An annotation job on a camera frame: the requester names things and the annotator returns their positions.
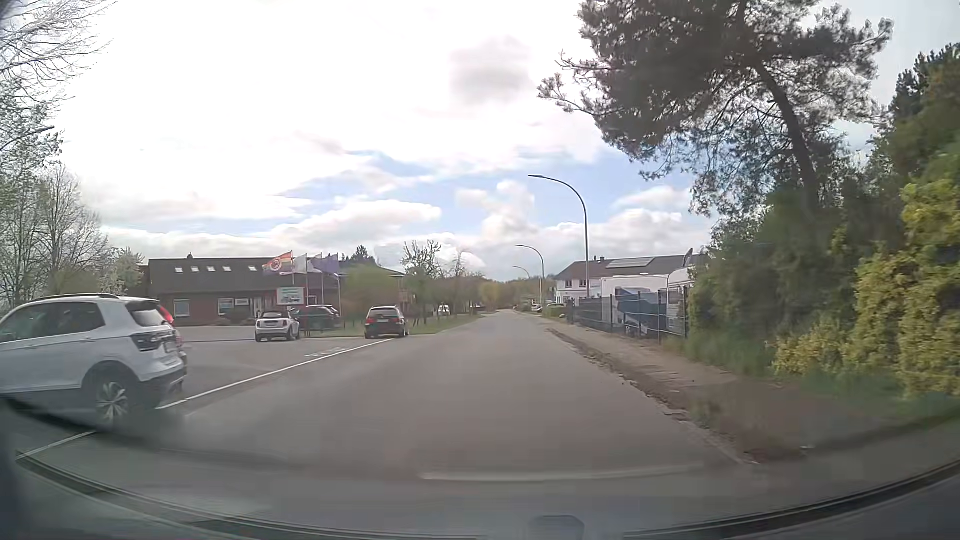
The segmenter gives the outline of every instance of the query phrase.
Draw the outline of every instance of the suv rear wheel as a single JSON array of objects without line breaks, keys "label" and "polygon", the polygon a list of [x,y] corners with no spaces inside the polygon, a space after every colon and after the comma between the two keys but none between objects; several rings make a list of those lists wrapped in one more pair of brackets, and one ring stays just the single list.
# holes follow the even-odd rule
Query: suv rear wheel
[{"label": "suv rear wheel", "polygon": [[94,426],[102,430],[128,426],[149,408],[139,381],[119,367],[101,368],[90,374],[84,393],[93,409]]}]

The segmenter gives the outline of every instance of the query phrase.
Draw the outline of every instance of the tree trunk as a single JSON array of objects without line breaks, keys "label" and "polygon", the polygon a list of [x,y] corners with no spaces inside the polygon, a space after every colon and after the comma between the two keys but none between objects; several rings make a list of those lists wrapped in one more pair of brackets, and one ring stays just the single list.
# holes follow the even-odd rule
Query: tree trunk
[{"label": "tree trunk", "polygon": [[804,129],[800,125],[800,119],[797,118],[793,104],[790,103],[790,98],[766,66],[761,62],[756,62],[753,69],[767,89],[770,90],[770,93],[773,94],[774,103],[777,104],[780,114],[783,115],[783,123],[786,124],[790,146],[793,148],[793,156],[797,160],[797,166],[800,168],[800,179],[804,185],[804,208],[807,212],[810,212],[808,216],[812,217],[813,210],[820,206],[820,181],[817,178],[816,170],[813,168],[813,157],[810,156],[810,148],[806,145]]}]

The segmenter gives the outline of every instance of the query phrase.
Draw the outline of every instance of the windshield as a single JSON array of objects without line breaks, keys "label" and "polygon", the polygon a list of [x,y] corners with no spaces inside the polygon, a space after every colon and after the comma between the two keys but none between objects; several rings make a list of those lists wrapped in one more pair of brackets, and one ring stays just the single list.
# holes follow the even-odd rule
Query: windshield
[{"label": "windshield", "polygon": [[960,538],[958,28],[0,0],[0,540]]}]

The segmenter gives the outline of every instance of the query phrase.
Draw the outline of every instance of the metal fence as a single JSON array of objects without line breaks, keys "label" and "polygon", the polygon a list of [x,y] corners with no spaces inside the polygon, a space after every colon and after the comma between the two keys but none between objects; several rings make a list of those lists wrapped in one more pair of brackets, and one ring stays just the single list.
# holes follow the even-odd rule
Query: metal fence
[{"label": "metal fence", "polygon": [[599,331],[660,340],[664,335],[686,337],[688,286],[659,291],[617,288],[598,298],[581,298],[567,307],[567,321]]}]

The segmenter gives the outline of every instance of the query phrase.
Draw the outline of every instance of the white convertible car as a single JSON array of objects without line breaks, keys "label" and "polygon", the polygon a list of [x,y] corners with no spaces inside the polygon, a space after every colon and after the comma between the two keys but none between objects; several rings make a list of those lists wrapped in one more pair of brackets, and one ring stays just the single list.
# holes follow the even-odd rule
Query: white convertible car
[{"label": "white convertible car", "polygon": [[283,337],[287,341],[300,338],[300,323],[297,319],[278,311],[267,311],[260,315],[254,328],[254,336],[258,342],[264,339],[270,341],[275,337]]}]

